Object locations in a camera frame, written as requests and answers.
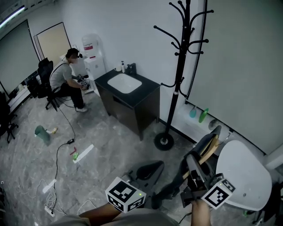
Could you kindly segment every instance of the coat rack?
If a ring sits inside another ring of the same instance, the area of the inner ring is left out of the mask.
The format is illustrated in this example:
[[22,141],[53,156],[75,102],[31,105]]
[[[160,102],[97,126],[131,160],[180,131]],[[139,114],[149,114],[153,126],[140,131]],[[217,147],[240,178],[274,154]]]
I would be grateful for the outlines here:
[[182,11],[177,6],[175,6],[174,4],[169,2],[169,5],[173,6],[176,10],[178,10],[178,12],[181,14],[181,17],[182,17],[183,28],[182,28],[181,43],[178,41],[177,38],[175,38],[170,33],[166,32],[165,30],[162,30],[161,28],[159,28],[157,26],[153,26],[155,29],[158,29],[158,30],[162,31],[163,33],[167,34],[168,36],[172,37],[176,41],[177,45],[174,42],[171,42],[171,44],[176,49],[179,50],[178,53],[175,53],[175,56],[179,56],[179,59],[178,59],[178,65],[177,65],[177,71],[176,71],[176,77],[175,77],[174,85],[169,86],[169,85],[161,83],[161,85],[165,86],[165,87],[175,87],[165,132],[157,134],[155,139],[154,139],[155,146],[161,151],[167,151],[167,150],[171,149],[172,146],[174,145],[174,139],[169,134],[169,130],[170,130],[170,126],[171,126],[171,123],[172,123],[173,116],[174,116],[178,96],[179,96],[179,94],[182,94],[185,98],[187,97],[187,95],[185,95],[180,89],[181,83],[184,80],[184,77],[182,77],[182,76],[183,76],[187,51],[191,54],[203,54],[203,51],[193,53],[193,52],[190,51],[189,48],[192,44],[195,44],[195,43],[203,43],[203,42],[208,43],[208,39],[190,42],[190,36],[191,36],[192,32],[194,31],[194,28],[192,27],[192,23],[197,16],[202,15],[202,14],[211,13],[211,12],[214,12],[214,11],[209,10],[209,11],[200,12],[200,13],[194,15],[192,17],[192,19],[190,20],[190,3],[191,3],[191,0],[186,0],[186,8],[185,8],[182,1],[178,1],[178,4],[181,6],[181,8],[184,11],[184,14],[183,14]]

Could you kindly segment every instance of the soap dispenser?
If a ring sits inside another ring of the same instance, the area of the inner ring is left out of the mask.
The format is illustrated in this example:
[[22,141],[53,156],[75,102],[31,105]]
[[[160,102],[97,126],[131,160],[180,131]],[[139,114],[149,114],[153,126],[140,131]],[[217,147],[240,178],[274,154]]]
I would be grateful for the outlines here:
[[124,61],[121,61],[122,62],[122,72],[125,73],[125,65],[124,65]]

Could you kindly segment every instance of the white seat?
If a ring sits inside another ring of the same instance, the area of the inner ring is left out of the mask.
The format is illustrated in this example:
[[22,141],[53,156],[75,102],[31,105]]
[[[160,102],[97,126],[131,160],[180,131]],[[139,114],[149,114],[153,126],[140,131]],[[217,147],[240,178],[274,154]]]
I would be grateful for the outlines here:
[[223,147],[216,173],[223,173],[236,188],[228,204],[259,211],[267,203],[272,190],[270,174],[242,142],[232,140]]

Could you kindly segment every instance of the marble floor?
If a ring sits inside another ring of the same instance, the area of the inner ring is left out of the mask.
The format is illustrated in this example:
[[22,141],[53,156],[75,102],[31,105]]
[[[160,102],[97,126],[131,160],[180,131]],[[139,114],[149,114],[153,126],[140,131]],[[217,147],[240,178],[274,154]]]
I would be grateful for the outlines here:
[[[77,113],[74,109],[61,105],[61,110],[70,120],[76,133],[76,141],[63,146],[58,152],[58,175],[56,182],[57,202],[67,214],[77,214],[80,206],[90,200],[96,207],[106,203],[104,190],[115,177],[121,176],[133,164],[146,160],[162,160],[165,169],[156,184],[159,191],[174,177],[180,160],[192,149],[193,144],[171,131],[175,145],[170,151],[159,151],[153,144],[154,136],[164,129],[161,123],[152,123],[144,132],[144,140],[109,117],[103,104],[94,93],[84,96],[89,108],[87,113]],[[46,198],[52,190],[43,193],[43,181],[36,192],[39,182],[44,179],[50,183],[56,173],[57,148],[73,138],[73,132],[60,111],[53,108],[45,110],[45,99],[28,99],[16,111],[14,122],[19,128],[14,130],[15,140],[6,142],[5,134],[0,139],[0,180],[6,192],[7,226],[46,226],[63,214],[55,212],[52,218],[44,210]],[[42,125],[48,130],[58,127],[47,147],[34,130]],[[91,144],[94,148],[74,164],[70,153],[74,147],[81,153]],[[92,209],[87,202],[80,213]],[[165,200],[161,211],[179,221],[191,206],[182,207],[180,196]],[[240,209],[223,206],[211,212],[212,225],[248,226],[253,216],[244,217]],[[190,216],[181,225],[190,225]]]

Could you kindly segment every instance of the white cable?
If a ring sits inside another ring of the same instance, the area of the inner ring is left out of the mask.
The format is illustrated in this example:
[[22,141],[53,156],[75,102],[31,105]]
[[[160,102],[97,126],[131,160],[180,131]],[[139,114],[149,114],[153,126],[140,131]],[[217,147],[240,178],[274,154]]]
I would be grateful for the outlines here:
[[[54,192],[55,192],[54,187],[49,186],[48,183],[46,182],[46,180],[41,179],[40,182],[39,182],[39,184],[38,184],[37,187],[36,187],[36,192],[35,192],[35,196],[34,196],[34,197],[31,197],[28,192],[23,193],[23,192],[21,191],[21,184],[19,183],[19,181],[18,181],[18,184],[19,184],[19,192],[17,192],[17,193],[21,193],[22,195],[28,195],[31,199],[34,199],[35,197],[37,197],[37,191],[38,191],[38,188],[39,188],[39,186],[40,186],[40,184],[41,184],[42,181],[44,181],[44,182],[46,183],[46,185],[47,185],[48,187],[52,188],[52,189],[54,190]],[[50,193],[48,194],[47,198],[46,198],[46,203],[44,204],[44,206],[47,207],[48,209],[52,209],[53,206],[54,206],[54,204],[55,204],[55,201],[56,201],[56,195],[50,192]],[[82,204],[82,205],[80,206],[80,208],[78,209],[78,215],[79,215],[80,209],[81,209],[87,202],[90,202],[90,203],[93,205],[93,207],[96,208],[96,206],[92,203],[91,200],[86,200],[86,201],[84,202],[84,204]],[[56,211],[59,212],[59,213],[62,213],[62,214],[64,214],[64,215],[66,215],[66,214],[63,212],[62,208],[60,207],[59,203],[57,202],[56,204],[58,204],[58,206],[59,206],[59,208],[60,208],[61,211],[59,211],[59,210],[56,209],[56,208],[54,208],[54,210],[56,210]]]
[[80,208],[78,209],[78,215],[79,215],[80,209],[81,209],[87,202],[90,202],[90,203],[93,205],[93,207],[96,209],[96,206],[92,203],[91,200],[86,200],[86,201],[84,202],[84,204],[82,204],[82,205],[80,206]]

